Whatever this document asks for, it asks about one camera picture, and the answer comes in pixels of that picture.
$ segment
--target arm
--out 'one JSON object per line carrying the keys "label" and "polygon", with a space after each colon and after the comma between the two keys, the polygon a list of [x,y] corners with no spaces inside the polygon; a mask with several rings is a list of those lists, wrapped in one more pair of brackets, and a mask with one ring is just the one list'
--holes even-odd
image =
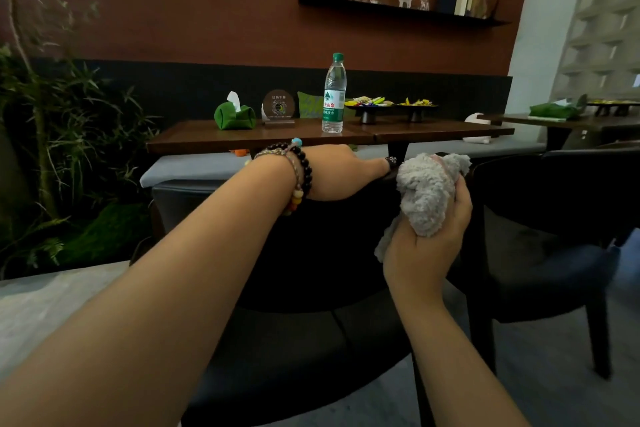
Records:
{"label": "arm", "polygon": [[[343,199],[388,172],[347,146],[305,148],[313,199]],[[0,387],[6,427],[175,427],[295,175],[266,155],[228,180]]]}
{"label": "arm", "polygon": [[460,251],[471,216],[464,178],[456,185],[442,229],[415,235],[404,218],[385,257],[385,277],[417,358],[436,424],[443,427],[526,427],[507,391],[455,323],[442,282]]}

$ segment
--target reddish brown wall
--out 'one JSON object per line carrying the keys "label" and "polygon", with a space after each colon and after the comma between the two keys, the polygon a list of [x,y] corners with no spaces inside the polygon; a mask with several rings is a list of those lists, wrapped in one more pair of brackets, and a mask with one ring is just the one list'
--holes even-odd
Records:
{"label": "reddish brown wall", "polygon": [[297,0],[98,1],[102,18],[83,32],[80,57],[327,67],[341,51],[347,68],[506,75],[524,0],[500,0],[498,16],[514,24],[479,32],[358,20]]}

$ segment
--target wall shelf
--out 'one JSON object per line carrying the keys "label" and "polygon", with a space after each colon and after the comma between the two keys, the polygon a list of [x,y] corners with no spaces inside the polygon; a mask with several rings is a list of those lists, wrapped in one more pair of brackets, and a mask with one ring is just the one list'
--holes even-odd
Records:
{"label": "wall shelf", "polygon": [[499,21],[493,18],[479,19],[475,17],[455,16],[433,10],[407,9],[395,5],[359,2],[357,0],[298,0],[298,3],[309,7],[326,7],[343,12],[359,12],[361,14],[371,14],[372,16],[408,18],[466,27],[498,27],[511,24],[510,22]]}

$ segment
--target fuzzy gray towel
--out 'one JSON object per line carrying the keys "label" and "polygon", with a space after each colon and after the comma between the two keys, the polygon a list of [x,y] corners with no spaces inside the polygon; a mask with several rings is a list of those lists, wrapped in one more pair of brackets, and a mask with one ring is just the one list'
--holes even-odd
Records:
{"label": "fuzzy gray towel", "polygon": [[[442,157],[444,167],[429,154],[420,154],[400,165],[397,188],[402,200],[400,209],[409,218],[415,233],[430,237],[442,228],[449,197],[455,193],[456,179],[462,172],[466,175],[471,166],[468,155],[449,154]],[[397,216],[376,246],[376,258],[385,258],[391,237],[396,231],[400,216]]]}

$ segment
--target person's right hand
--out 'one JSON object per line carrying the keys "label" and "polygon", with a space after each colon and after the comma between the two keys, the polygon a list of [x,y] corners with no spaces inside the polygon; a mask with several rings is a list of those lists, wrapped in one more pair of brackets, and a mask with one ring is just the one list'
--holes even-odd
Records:
{"label": "person's right hand", "polygon": [[403,216],[384,260],[385,279],[396,303],[414,307],[442,305],[442,283],[460,253],[462,237],[471,219],[471,197],[465,179],[456,182],[444,224],[432,237],[419,237]]}

